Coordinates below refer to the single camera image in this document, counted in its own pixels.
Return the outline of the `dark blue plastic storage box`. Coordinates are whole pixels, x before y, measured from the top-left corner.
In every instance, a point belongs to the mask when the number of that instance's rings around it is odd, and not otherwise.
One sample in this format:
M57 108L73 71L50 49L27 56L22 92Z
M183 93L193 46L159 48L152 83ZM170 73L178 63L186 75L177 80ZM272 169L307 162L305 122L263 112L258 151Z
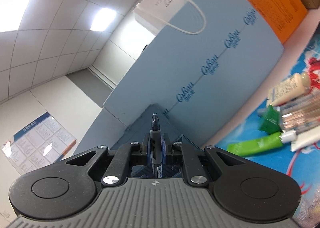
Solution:
M133 166L131 177L180 178L183 175L183 163L180 156L172 156L180 153L173 150L174 143L189 145L197 152L201 150L159 113L158 106L150 105L112 147L116 150L124 144L140 143L142 153L146 154L146 164Z

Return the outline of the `green white tube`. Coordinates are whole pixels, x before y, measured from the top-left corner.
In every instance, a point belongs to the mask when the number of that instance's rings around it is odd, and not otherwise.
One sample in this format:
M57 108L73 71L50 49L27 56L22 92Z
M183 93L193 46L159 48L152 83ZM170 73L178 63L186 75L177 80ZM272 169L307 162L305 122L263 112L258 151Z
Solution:
M228 144L227 151L240 157L247 157L278 149L296 139L296 131L276 132L261 138Z

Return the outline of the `green capped clear bottle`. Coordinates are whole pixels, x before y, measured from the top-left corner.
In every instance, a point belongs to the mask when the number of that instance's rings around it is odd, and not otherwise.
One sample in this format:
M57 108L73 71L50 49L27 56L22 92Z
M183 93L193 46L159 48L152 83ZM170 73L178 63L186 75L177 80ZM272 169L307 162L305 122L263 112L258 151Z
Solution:
M281 106L271 106L257 111L260 117L258 130L268 134L278 131L296 134L319 126L319 91L303 95Z

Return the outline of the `cream lotion tube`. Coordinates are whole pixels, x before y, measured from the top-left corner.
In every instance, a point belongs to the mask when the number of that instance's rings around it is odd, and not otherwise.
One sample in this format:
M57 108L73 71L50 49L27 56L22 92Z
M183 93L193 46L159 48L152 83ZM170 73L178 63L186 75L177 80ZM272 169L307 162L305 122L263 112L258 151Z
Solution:
M280 106L306 93L311 79L306 72L295 73L291 77L269 89L266 105Z

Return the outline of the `white paper gift bag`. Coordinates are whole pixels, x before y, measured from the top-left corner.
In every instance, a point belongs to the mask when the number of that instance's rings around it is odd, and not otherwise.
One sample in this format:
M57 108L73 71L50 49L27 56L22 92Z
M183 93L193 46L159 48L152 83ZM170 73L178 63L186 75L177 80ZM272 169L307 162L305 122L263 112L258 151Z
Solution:
M195 18L200 20L199 29L194 31L186 30L170 22L184 5L189 5L191 11L195 13ZM206 16L192 0L143 0L136 5L133 15L140 25L154 35L158 34L165 26L182 33L195 35L201 33L207 25Z

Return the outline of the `blue wall notice board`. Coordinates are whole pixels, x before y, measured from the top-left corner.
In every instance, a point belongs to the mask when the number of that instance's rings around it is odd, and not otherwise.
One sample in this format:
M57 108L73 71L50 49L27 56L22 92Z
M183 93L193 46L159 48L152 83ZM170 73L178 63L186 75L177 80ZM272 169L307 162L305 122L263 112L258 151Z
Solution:
M23 175L63 160L78 144L79 141L46 112L14 134L1 149Z

